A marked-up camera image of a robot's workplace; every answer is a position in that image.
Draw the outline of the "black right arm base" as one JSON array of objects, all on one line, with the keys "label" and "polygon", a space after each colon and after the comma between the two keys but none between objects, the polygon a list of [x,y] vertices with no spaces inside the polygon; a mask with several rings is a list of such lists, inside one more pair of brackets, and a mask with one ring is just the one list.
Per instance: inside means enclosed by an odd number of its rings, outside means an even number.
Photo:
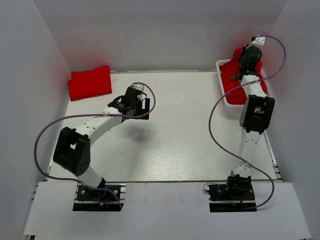
[{"label": "black right arm base", "polygon": [[209,182],[203,186],[209,196],[211,213],[256,212],[257,205],[251,177],[229,176],[225,184]]}]

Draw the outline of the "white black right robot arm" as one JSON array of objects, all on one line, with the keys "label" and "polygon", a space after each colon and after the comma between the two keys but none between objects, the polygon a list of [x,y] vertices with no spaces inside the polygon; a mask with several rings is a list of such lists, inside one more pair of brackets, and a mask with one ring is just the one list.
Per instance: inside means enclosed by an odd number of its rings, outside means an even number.
[{"label": "white black right robot arm", "polygon": [[275,100],[264,92],[257,70],[265,40],[266,38],[261,36],[253,38],[250,44],[242,48],[237,60],[240,66],[236,77],[246,94],[246,101],[239,119],[242,129],[238,155],[245,162],[241,161],[231,171],[231,175],[242,179],[249,179],[252,175],[251,164],[256,148],[262,134],[270,125],[275,105]]}]

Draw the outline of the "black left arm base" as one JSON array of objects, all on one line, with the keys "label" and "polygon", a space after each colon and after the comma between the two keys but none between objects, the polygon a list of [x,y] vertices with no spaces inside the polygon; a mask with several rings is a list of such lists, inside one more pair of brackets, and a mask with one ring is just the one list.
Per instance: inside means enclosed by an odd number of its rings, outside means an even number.
[{"label": "black left arm base", "polygon": [[125,202],[126,184],[106,184],[107,190],[90,190],[78,184],[75,192],[74,212],[120,212]]}]

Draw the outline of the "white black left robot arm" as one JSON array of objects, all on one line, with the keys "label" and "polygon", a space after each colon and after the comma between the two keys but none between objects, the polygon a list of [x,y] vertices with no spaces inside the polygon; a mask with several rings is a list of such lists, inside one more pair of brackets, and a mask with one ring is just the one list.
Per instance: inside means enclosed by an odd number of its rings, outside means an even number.
[{"label": "white black left robot arm", "polygon": [[106,181],[91,167],[91,147],[112,128],[129,119],[148,120],[150,99],[144,91],[148,86],[134,82],[124,95],[116,97],[99,114],[88,122],[75,127],[64,127],[58,136],[53,162],[72,173],[76,181],[87,185],[88,193],[99,200],[105,196]]}]

